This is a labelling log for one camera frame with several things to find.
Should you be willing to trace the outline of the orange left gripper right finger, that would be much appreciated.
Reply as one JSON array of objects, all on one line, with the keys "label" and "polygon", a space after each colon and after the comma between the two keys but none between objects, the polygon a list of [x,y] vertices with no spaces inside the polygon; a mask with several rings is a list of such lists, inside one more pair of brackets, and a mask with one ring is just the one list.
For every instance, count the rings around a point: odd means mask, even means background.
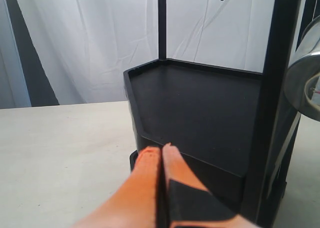
[{"label": "orange left gripper right finger", "polygon": [[187,165],[176,146],[162,149],[169,227],[257,227],[220,202]]}]

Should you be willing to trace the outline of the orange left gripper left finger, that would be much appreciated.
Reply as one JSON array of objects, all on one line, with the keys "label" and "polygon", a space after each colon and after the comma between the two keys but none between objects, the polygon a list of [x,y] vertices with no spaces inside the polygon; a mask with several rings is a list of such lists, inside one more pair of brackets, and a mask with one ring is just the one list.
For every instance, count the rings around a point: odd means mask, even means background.
[{"label": "orange left gripper left finger", "polygon": [[122,186],[73,227],[156,227],[159,180],[160,149],[148,146]]}]

